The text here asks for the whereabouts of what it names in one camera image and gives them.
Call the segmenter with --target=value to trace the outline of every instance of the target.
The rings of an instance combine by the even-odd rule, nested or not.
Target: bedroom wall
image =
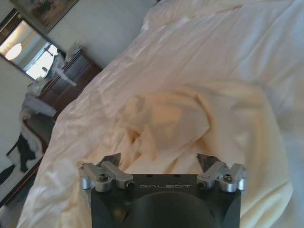
[[[1,0],[0,21],[12,8],[9,0]],[[18,139],[19,112],[30,83],[30,79],[0,57],[0,171],[11,165],[5,154]]]
[[[75,42],[102,67],[122,53],[139,34],[156,0],[79,0],[50,31],[64,51]]]

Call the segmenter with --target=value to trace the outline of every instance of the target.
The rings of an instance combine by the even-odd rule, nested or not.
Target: picture frame
[[[10,0],[24,18],[48,33],[79,0]]]

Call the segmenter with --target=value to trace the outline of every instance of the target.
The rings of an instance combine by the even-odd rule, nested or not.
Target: dresser drawer
[[[39,97],[57,110],[55,118],[79,96],[87,84],[102,70],[82,50],[63,69],[64,73],[77,85],[72,86],[57,76]]]

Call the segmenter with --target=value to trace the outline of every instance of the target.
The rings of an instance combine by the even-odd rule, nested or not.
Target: silver bracket
[[[241,164],[234,164],[229,170],[225,163],[217,161],[205,173],[197,176],[197,184],[201,190],[212,189],[215,181],[219,182],[222,191],[245,190],[247,172]]]
[[[92,163],[84,164],[79,168],[79,174],[82,189],[95,186],[96,191],[106,192],[111,189],[113,180],[119,189],[130,190],[134,187],[133,175],[121,171],[109,161],[102,162],[99,167]]]

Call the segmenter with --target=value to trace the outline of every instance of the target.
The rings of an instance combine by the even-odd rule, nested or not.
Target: screw
[[[198,187],[199,190],[205,190],[206,189],[206,183],[205,182],[199,182],[196,185]]]
[[[223,179],[226,182],[232,182],[232,177],[230,176],[230,174],[225,174]]]
[[[105,175],[105,174],[100,174],[100,175],[99,175],[99,180],[100,180],[100,181],[106,181],[106,180],[108,180],[108,176]]]
[[[133,190],[134,187],[135,187],[135,184],[134,184],[134,182],[132,182],[132,181],[127,182],[127,183],[125,184],[125,189],[126,189],[127,191]]]

